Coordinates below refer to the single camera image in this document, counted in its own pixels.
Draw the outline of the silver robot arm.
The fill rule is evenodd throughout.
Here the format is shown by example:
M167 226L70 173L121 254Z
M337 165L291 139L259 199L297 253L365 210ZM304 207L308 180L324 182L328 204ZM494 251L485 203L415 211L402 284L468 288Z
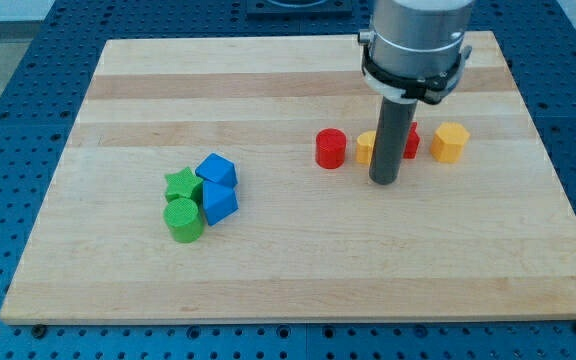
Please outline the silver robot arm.
M434 77L457 61L474 5L474 0L376 0L358 42L389 74Z

